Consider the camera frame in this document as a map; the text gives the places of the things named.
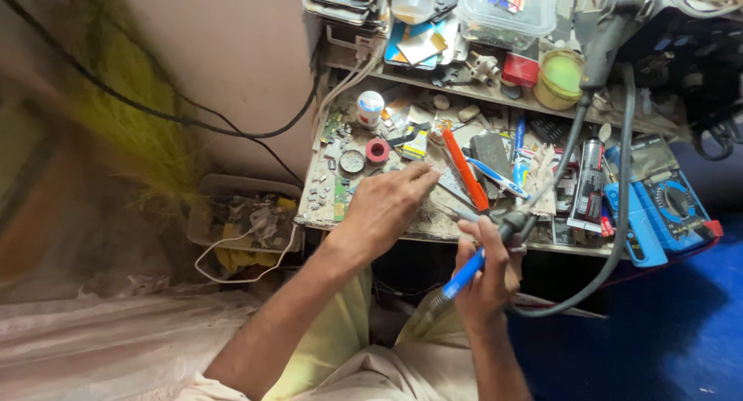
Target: wooden shelf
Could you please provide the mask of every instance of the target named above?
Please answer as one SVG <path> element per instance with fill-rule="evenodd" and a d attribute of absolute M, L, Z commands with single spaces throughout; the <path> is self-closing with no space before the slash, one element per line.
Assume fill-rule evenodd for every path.
<path fill-rule="evenodd" d="M 330 67 L 338 69 L 352 70 L 356 65 L 356 51 L 350 48 L 341 47 L 339 45 L 327 45 L 325 55 L 325 64 Z M 408 83 L 414 86 L 420 86 L 423 88 L 439 90 L 442 92 L 450 92 L 453 94 L 459 94 L 467 96 L 469 98 L 475 98 L 481 101 L 501 103 L 504 105 L 514 106 L 524 110 L 539 111 L 546 114 L 559 115 L 566 118 L 574 118 L 575 110 L 570 109 L 567 111 L 555 111 L 542 106 L 531 89 L 525 89 L 524 97 L 519 99 L 511 99 L 505 96 L 500 89 L 498 82 L 493 87 L 487 87 L 483 83 L 476 83 L 465 86 L 435 86 L 427 79 L 418 77 L 411 77 L 405 74 L 395 73 L 395 66 L 381 63 L 376 69 L 371 71 L 369 75 L 374 77 L 380 77 L 389 81 Z M 595 108 L 591 107 L 588 115 L 585 118 L 586 121 L 594 123 L 610 123 L 612 126 L 622 126 L 622 112 L 621 111 L 609 111 L 599 112 Z M 673 121 L 665 118 L 658 113 L 652 113 L 651 115 L 635 116 L 633 121 L 633 130 L 638 132 L 651 132 L 658 133 L 669 137 L 670 140 L 682 140 L 691 141 L 691 132 L 686 124 L 677 125 Z"/>

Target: glue tube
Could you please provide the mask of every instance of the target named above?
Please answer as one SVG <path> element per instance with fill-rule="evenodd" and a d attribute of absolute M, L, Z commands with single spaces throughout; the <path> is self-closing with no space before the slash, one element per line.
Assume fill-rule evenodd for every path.
<path fill-rule="evenodd" d="M 589 139 L 583 143 L 578 186 L 568 218 L 568 225 L 571 227 L 597 233 L 601 233 L 601 199 L 605 181 L 601 171 L 601 156 L 601 140 Z"/>

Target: cloth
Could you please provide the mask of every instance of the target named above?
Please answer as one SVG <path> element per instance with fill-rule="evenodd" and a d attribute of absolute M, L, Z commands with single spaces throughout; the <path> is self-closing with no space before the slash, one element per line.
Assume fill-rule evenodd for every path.
<path fill-rule="evenodd" d="M 552 160 L 554 158 L 554 147 L 550 144 L 542 144 L 536 150 L 534 157 L 531 158 L 529 171 L 526 172 L 524 190 L 527 194 L 534 197 L 540 190 L 548 188 L 534 207 L 531 208 L 531 213 L 534 215 L 554 216 L 556 214 L 557 207 L 555 206 L 554 184 L 552 182 L 554 177 Z"/>
<path fill-rule="evenodd" d="M 335 295 L 300 340 L 266 401 L 444 401 L 477 399 L 469 339 L 454 307 L 414 338 L 413 317 L 392 349 L 368 346 L 372 272 Z M 438 290 L 423 299 L 416 314 Z M 178 401 L 247 401 L 240 392 L 196 374 Z"/>

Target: blue multimeter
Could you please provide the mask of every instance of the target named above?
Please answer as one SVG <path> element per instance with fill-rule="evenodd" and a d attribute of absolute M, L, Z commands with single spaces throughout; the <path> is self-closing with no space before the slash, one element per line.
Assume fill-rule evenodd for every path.
<path fill-rule="evenodd" d="M 650 177 L 633 182 L 655 235 L 666 253 L 682 253 L 710 241 L 698 229 L 710 216 L 680 170 L 670 170 L 664 177 Z"/>

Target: red tape roll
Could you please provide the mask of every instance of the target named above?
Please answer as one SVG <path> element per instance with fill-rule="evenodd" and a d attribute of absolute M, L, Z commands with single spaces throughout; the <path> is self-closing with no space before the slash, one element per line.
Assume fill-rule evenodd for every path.
<path fill-rule="evenodd" d="M 383 165 L 389 157 L 389 144 L 383 139 L 371 139 L 366 143 L 366 159 L 372 165 Z"/>

